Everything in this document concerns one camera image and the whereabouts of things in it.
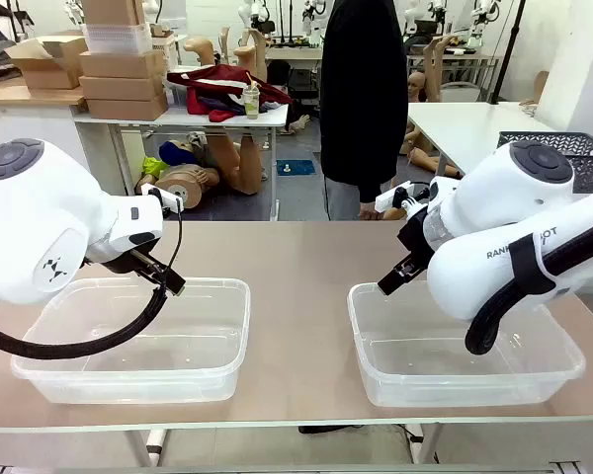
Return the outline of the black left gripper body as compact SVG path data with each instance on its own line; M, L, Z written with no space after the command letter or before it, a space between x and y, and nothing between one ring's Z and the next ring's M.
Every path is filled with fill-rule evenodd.
M120 252L114 249L89 249L83 258L83 265L101 265L117 275L135 273L155 284L171 286L173 273L169 267L141 253L139 248Z

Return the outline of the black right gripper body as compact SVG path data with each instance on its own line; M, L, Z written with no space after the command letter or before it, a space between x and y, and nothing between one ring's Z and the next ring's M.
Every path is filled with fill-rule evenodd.
M403 269L426 270L434 255L434 250L424 236L423 224L426 216L426 210L417 211L406 219L398 233L398 240L408 251L408 255L400 262Z

